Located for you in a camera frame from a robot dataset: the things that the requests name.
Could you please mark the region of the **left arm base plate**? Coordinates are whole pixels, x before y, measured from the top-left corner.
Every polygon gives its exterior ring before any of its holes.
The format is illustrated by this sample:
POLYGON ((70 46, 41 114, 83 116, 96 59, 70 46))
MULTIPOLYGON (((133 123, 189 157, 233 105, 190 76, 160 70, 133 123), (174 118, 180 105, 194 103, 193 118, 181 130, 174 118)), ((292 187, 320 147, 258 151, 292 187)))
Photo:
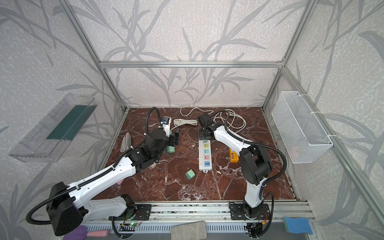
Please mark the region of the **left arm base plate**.
POLYGON ((152 210, 151 204, 138 204, 128 206, 115 221, 148 221, 152 210))

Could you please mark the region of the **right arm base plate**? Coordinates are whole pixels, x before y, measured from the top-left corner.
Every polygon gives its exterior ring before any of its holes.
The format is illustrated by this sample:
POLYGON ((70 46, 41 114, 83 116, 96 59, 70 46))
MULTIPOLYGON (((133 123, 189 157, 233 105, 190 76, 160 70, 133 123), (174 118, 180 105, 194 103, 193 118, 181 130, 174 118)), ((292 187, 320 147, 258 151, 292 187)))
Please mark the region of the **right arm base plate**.
POLYGON ((266 222, 271 217, 271 211, 268 204, 262 202, 255 208, 249 207, 247 204, 236 204, 229 202, 231 220, 262 220, 266 222))

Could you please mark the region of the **orange power strip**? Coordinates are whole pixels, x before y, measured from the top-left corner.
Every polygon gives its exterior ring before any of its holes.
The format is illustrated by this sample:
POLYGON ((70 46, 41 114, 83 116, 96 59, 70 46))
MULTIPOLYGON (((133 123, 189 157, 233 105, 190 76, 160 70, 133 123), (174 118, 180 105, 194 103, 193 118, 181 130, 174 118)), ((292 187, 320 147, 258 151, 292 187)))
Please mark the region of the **orange power strip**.
POLYGON ((239 155, 236 152, 234 152, 232 149, 230 149, 230 162, 231 163, 239 162, 239 155))

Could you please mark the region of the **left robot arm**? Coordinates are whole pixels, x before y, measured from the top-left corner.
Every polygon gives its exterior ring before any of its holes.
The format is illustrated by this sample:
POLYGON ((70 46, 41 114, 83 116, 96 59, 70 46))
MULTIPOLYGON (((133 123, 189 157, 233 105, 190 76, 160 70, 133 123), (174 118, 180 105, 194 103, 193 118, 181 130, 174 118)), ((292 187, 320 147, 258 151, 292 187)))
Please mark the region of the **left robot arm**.
POLYGON ((117 182, 158 162, 168 146, 178 145, 179 135, 179 131, 167 135, 165 130, 156 129, 105 169, 69 185, 57 183, 51 188, 49 198, 27 213, 27 223, 51 225, 56 236, 64 236, 85 221, 121 216, 128 207, 126 201, 120 204, 120 198, 115 198, 113 206, 108 207, 104 204, 93 205, 92 199, 117 182))

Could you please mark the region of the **white multicolour power strip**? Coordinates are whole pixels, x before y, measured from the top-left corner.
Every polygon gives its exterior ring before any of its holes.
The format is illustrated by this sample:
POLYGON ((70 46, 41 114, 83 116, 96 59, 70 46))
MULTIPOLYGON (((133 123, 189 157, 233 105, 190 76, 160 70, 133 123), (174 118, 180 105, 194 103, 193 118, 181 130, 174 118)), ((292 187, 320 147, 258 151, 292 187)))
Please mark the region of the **white multicolour power strip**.
POLYGON ((207 173, 212 170, 212 152, 210 140, 199 140, 199 170, 207 173))

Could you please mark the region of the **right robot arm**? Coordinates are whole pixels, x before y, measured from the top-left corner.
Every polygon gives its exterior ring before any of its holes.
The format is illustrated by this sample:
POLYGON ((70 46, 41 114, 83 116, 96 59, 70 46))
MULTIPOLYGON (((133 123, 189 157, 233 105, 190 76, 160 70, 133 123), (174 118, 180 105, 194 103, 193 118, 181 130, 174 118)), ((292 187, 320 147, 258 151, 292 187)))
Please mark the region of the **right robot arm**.
POLYGON ((243 200, 245 215, 248 219, 255 219, 263 204, 263 192, 266 185, 281 177, 287 169, 287 159, 278 149, 264 144, 247 140, 230 130, 227 121, 230 112, 224 122, 214 122, 209 114, 198 117, 201 125, 199 129, 200 140, 216 140, 223 143, 239 156, 242 174, 247 182, 247 191, 243 200), (279 154, 283 160, 282 169, 274 176, 269 174, 273 170, 273 164, 269 158, 267 149, 279 154))

